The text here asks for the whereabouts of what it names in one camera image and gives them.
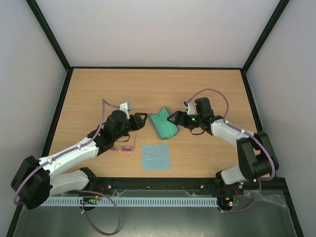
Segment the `blue-grey glasses case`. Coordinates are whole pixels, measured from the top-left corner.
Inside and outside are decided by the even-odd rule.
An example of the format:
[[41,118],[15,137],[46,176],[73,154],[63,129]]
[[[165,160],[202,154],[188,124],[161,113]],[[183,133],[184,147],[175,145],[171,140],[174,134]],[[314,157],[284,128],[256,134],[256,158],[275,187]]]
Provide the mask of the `blue-grey glasses case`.
[[155,131],[161,140],[167,140],[177,135],[179,127],[168,122],[170,116],[167,107],[162,107],[158,114],[150,114],[149,119],[152,122]]

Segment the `light blue cleaning cloth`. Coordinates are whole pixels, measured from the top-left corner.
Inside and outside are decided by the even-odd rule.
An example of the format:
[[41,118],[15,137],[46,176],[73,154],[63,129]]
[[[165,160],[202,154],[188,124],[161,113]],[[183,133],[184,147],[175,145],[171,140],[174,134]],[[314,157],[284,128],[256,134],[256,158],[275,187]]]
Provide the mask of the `light blue cleaning cloth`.
[[170,170],[169,146],[166,144],[144,145],[142,147],[142,169],[144,171]]

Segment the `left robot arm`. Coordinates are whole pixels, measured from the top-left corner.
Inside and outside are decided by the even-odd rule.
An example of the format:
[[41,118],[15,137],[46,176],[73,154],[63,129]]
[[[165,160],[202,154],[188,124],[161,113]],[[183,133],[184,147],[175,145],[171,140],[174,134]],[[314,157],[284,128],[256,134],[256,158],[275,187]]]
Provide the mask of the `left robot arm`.
[[25,158],[11,181],[11,187],[15,191],[14,204],[23,204],[28,209],[34,209],[50,196],[86,189],[90,182],[89,177],[92,176],[89,169],[83,168],[71,174],[66,174],[65,171],[112,150],[120,138],[143,128],[147,117],[147,113],[127,116],[125,112],[115,110],[96,130],[75,145],[39,159],[34,156]]

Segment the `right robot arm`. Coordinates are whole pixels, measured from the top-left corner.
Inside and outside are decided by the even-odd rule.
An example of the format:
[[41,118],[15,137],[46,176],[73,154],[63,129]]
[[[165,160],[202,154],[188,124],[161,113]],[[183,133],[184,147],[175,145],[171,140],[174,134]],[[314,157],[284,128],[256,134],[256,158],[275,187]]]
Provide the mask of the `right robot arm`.
[[215,175],[214,188],[220,194],[244,181],[272,180],[279,168],[274,149],[265,132],[253,133],[229,123],[223,116],[216,116],[206,97],[184,103],[186,110],[176,111],[167,121],[193,131],[219,137],[237,149],[238,164]]

